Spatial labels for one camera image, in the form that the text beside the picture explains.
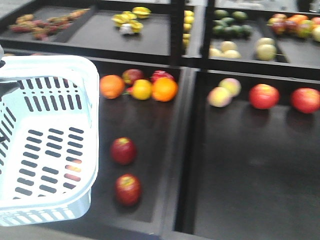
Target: lemon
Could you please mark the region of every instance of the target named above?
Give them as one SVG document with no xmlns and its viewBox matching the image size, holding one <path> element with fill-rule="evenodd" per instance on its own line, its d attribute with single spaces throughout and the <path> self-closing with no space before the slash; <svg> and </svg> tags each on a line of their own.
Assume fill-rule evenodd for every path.
<svg viewBox="0 0 320 240">
<path fill-rule="evenodd" d="M 147 100 L 151 97 L 152 84 L 148 80 L 136 80 L 132 87 L 131 95 L 138 100 Z"/>
</svg>

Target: black tray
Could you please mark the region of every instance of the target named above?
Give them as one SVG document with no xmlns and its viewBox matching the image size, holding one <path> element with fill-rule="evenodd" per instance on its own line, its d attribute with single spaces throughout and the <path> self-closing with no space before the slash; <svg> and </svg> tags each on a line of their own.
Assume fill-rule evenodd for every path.
<svg viewBox="0 0 320 240">
<path fill-rule="evenodd" d="M 172 0 L 170 4 L 109 0 L 59 0 L 52 3 L 49 0 L 34 0 L 0 19 L 0 44 L 4 48 L 180 66 L 183 54 L 181 15 L 184 9 L 195 11 L 191 5 L 182 9 L 181 4 L 181 0 Z M 144 24 L 141 33 L 121 35 L 111 18 L 134 7 L 149 8 L 152 14 L 147 19 L 139 19 Z M 46 19 L 69 13 L 73 8 L 90 10 L 71 27 L 51 36 L 49 41 L 34 40 L 30 33 L 18 34 L 8 30 L 8 26 L 22 14 L 34 13 L 37 19 Z M 197 29 L 193 30 L 195 36 L 200 34 Z"/>
<path fill-rule="evenodd" d="M 5 49 L 5 52 L 17 55 L 31 53 L 13 49 Z M 146 77 L 150 77 L 155 70 L 167 71 L 178 81 L 178 94 L 169 102 L 136 100 L 130 95 L 116 99 L 100 96 L 99 171 L 91 189 L 90 209 L 75 220 L 37 226 L 99 240 L 159 239 L 186 71 L 184 68 L 158 64 L 89 59 L 101 77 L 112 74 L 121 76 L 131 68 L 142 70 Z M 110 157 L 110 146 L 119 137 L 129 137 L 137 146 L 135 161 L 126 166 L 115 163 Z M 115 181 L 125 173 L 136 175 L 142 185 L 141 201 L 133 207 L 121 206 L 115 200 Z"/>
<path fill-rule="evenodd" d="M 223 78 L 241 82 L 225 108 L 207 103 Z M 278 88 L 280 102 L 257 110 L 248 91 Z M 290 106 L 299 87 L 318 81 L 227 72 L 196 72 L 189 81 L 180 145 L 168 193 L 168 240 L 317 240 L 320 235 L 320 111 Z"/>
<path fill-rule="evenodd" d="M 233 38 L 238 45 L 239 52 L 242 55 L 240 59 L 222 58 L 222 57 L 209 57 L 209 47 L 213 40 L 212 28 L 214 11 L 222 9 L 229 13 L 234 11 L 243 11 L 248 15 L 247 23 L 251 25 L 255 31 L 249 39 Z M 281 77 L 294 77 L 304 79 L 306 72 L 309 79 L 319 79 L 320 67 L 318 64 L 310 64 L 309 62 L 317 63 L 319 61 L 318 45 L 315 45 L 315 53 L 311 53 L 309 58 L 305 58 L 306 54 L 299 55 L 295 53 L 297 43 L 288 44 L 285 48 L 282 48 L 283 43 L 278 41 L 278 38 L 272 33 L 270 28 L 266 25 L 270 16 L 277 12 L 274 11 L 262 11 L 262 10 L 250 10 L 250 9 L 238 9 L 238 8 L 221 8 L 207 6 L 205 13 L 205 30 L 204 40 L 202 48 L 200 49 L 202 59 L 197 60 L 195 66 L 201 69 L 214 69 L 219 71 L 237 72 L 237 73 L 249 73 L 269 76 L 281 76 Z M 284 13 L 288 16 L 295 14 L 294 12 L 278 12 Z M 315 17 L 317 14 L 308 13 L 309 17 Z M 261 61 L 256 59 L 255 44 L 259 38 L 267 37 L 275 40 L 275 46 L 277 48 L 277 56 L 275 61 Z M 215 39 L 217 47 L 223 39 Z M 308 44 L 308 52 L 312 52 L 313 44 Z"/>
</svg>

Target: orange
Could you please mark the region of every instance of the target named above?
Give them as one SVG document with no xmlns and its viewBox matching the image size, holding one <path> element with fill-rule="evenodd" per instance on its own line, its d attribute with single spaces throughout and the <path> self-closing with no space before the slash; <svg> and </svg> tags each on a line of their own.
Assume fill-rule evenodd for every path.
<svg viewBox="0 0 320 240">
<path fill-rule="evenodd" d="M 168 102 L 173 99 L 178 92 L 178 84 L 167 77 L 156 80 L 152 85 L 152 97 L 160 102 Z"/>
<path fill-rule="evenodd" d="M 132 86 L 131 95 L 138 100 L 147 100 L 151 97 L 152 84 L 148 80 L 136 80 Z"/>
<path fill-rule="evenodd" d="M 107 75 L 100 79 L 100 93 L 107 99 L 119 97 L 125 89 L 125 81 L 118 75 Z"/>
</svg>

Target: shopping basket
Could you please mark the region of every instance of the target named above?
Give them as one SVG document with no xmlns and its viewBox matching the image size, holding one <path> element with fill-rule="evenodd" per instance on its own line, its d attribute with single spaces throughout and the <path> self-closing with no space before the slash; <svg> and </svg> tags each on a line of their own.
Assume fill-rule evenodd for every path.
<svg viewBox="0 0 320 240">
<path fill-rule="evenodd" d="M 2 60 L 0 226 L 79 218 L 98 172 L 97 69 L 71 55 Z"/>
</svg>

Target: floor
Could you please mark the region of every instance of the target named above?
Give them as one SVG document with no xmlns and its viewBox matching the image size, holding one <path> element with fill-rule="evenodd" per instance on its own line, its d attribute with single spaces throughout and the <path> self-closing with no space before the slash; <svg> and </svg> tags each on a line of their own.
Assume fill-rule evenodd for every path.
<svg viewBox="0 0 320 240">
<path fill-rule="evenodd" d="M 0 1 L 0 18 L 9 14 L 11 11 L 19 8 L 23 4 L 30 2 L 30 0 L 1 0 Z M 168 3 L 169 0 L 137 0 L 136 2 L 154 2 L 154 3 Z M 204 5 L 206 0 L 190 0 L 191 5 Z M 226 8 L 241 8 L 247 7 L 241 2 L 243 0 L 217 0 L 217 6 Z M 287 11 L 297 11 L 295 1 L 292 0 L 259 0 L 265 10 L 279 11 L 283 7 Z M 84 238 L 77 235 L 71 235 L 64 232 L 54 231 L 51 229 L 39 227 L 37 225 L 27 225 L 18 227 L 0 227 L 1 240 L 91 240 L 91 238 Z"/>
</svg>

